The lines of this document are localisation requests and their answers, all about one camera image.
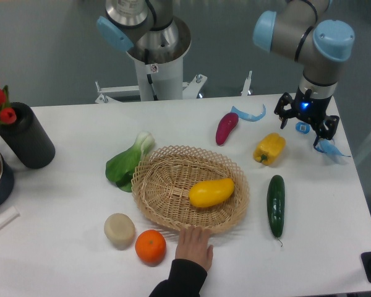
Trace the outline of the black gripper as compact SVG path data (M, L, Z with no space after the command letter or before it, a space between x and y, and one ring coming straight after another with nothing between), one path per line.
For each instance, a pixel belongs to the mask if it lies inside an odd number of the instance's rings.
M316 133L313 147L318 145L320 139L331 140L339 124L339 116L326 113L332 93L319 93L323 90L323 87L315 89L314 85L299 86L295 99L289 93L283 93L274 110L281 121L281 129L284 129L291 118L310 124Z

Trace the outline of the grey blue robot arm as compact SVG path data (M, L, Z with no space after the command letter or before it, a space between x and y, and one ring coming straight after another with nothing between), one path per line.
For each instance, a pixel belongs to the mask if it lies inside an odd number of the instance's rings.
M316 134L314 146L331 140L339 118L326 109L355 40L353 29L339 20L320 21L329 1L289 1L281 13L264 12L254 27L253 43L303 65L294 97L284 94L275 113L282 123L297 118ZM113 48L135 63L143 101L187 98L183 58L191 44L190 30L173 14L171 1L107 1L96 26Z

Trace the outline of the black sleeved forearm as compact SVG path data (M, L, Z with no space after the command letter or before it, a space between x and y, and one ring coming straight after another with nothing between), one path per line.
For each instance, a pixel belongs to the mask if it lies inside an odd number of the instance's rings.
M207 271L187 259L174 259L169 277L153 289L150 296L200 296Z

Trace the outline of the person's hand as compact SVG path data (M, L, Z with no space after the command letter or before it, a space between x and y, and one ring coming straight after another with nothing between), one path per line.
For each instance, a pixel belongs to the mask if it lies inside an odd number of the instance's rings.
M201 266L206 272L213 262L213 245L208 241L211 236L209 229L190 226L179 233L175 259L184 259Z

